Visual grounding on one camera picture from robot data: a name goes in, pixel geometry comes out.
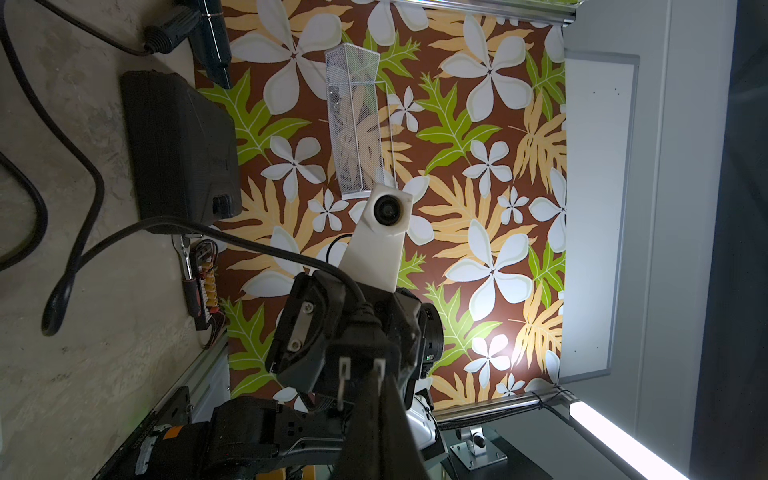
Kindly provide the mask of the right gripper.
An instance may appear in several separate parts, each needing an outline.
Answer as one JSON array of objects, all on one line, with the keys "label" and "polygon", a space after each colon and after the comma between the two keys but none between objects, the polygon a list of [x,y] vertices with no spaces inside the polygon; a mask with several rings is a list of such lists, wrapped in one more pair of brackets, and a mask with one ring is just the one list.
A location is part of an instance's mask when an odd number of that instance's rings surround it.
[{"label": "right gripper", "polygon": [[356,403],[365,377],[377,371],[393,378],[409,408],[420,381],[443,355],[440,315],[401,287],[360,290],[363,300],[330,274],[299,274],[265,367],[285,387],[344,405]]}]

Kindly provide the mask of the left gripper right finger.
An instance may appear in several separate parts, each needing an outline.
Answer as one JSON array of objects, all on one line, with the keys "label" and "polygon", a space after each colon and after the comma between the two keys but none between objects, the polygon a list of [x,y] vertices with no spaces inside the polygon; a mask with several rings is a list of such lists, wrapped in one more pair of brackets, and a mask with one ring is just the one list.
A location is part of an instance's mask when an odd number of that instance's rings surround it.
[{"label": "left gripper right finger", "polygon": [[383,381],[383,478],[428,479],[394,378]]}]

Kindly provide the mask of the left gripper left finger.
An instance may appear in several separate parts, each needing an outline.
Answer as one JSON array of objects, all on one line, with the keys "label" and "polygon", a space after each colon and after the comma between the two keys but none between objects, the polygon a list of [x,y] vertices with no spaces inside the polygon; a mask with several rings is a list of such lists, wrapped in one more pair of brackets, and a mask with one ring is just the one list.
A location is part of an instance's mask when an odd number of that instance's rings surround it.
[{"label": "left gripper left finger", "polygon": [[345,479],[393,479],[390,426],[396,407],[389,378],[367,374],[344,443]]}]

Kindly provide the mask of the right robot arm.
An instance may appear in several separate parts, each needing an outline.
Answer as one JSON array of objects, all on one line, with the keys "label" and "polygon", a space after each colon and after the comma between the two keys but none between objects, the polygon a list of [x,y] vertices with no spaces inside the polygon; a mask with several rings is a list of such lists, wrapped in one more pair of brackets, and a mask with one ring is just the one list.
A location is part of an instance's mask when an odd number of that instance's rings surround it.
[{"label": "right robot arm", "polygon": [[239,397],[192,422],[180,389],[99,477],[253,479],[282,470],[296,478],[328,465],[335,479],[424,479],[445,450],[425,386],[443,343],[436,307],[402,287],[351,289],[302,273],[265,361],[296,399]]}]

